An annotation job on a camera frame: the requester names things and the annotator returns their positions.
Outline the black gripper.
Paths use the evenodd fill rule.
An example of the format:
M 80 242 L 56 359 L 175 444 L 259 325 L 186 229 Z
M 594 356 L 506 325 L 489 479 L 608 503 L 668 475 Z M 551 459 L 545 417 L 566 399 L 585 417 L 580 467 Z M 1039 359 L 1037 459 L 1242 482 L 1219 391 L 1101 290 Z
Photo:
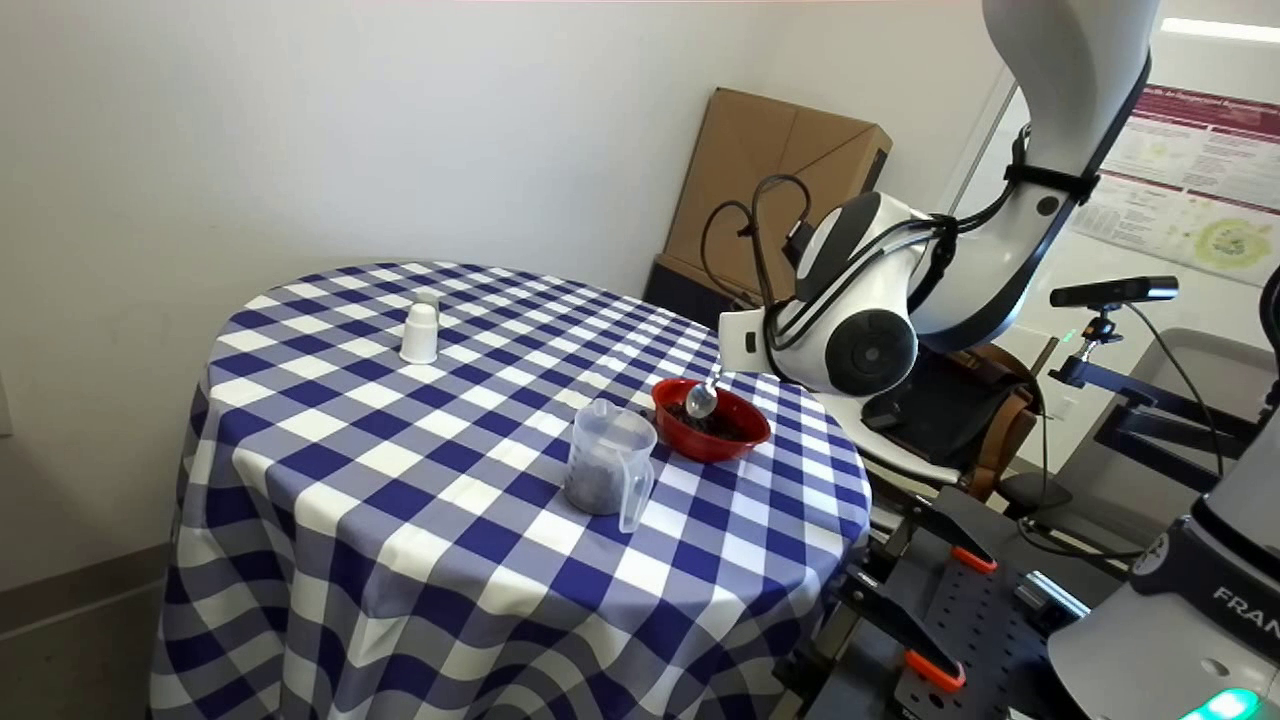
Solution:
M 762 307 L 723 312 L 716 320 L 716 338 L 722 338 L 722 367 L 723 370 L 765 370 L 767 367 Z

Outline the robot base unit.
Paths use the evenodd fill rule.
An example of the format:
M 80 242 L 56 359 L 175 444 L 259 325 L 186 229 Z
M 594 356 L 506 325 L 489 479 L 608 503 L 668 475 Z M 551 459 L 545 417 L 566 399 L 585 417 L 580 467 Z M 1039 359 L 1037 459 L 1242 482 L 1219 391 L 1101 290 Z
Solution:
M 1089 720 L 1280 714 L 1280 417 L 1048 658 Z

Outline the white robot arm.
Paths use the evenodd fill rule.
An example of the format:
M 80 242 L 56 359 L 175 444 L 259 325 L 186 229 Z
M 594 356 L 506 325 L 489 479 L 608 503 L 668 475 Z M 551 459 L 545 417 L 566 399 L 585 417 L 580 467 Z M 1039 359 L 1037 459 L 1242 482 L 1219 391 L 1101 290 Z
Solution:
M 1089 204 L 1148 73 L 1160 0 L 986 0 L 1027 109 L 1001 189 L 969 212 L 860 192 L 799 233 L 790 300 L 722 317 L 722 363 L 812 391 L 884 395 L 926 347 L 995 338 Z

